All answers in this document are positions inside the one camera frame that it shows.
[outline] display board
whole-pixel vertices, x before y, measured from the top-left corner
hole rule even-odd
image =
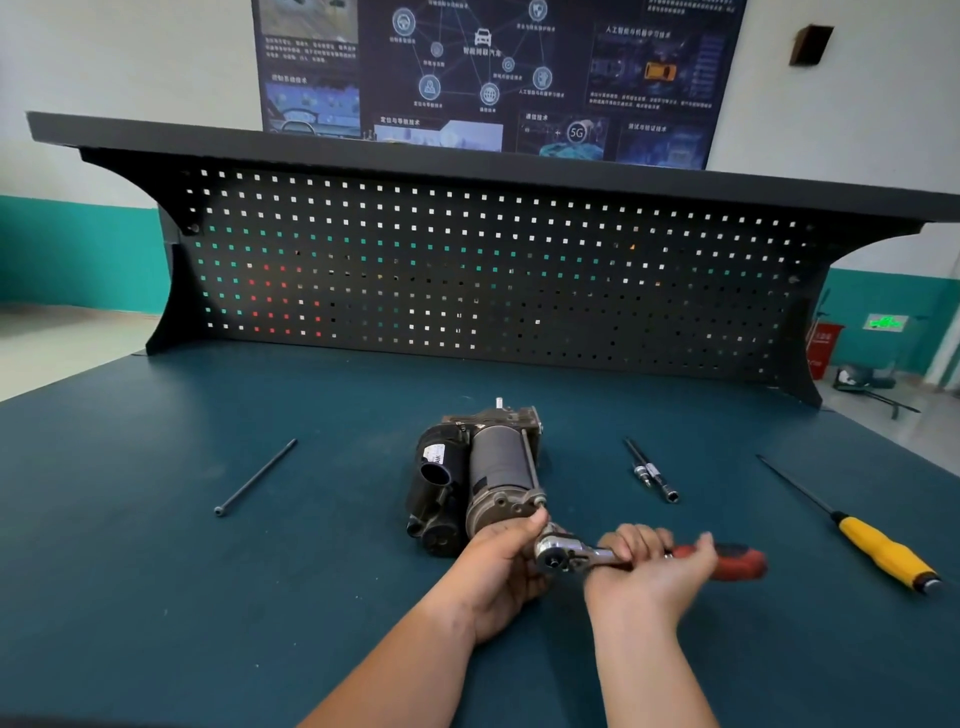
[[[746,0],[253,0],[264,131],[703,169]]]

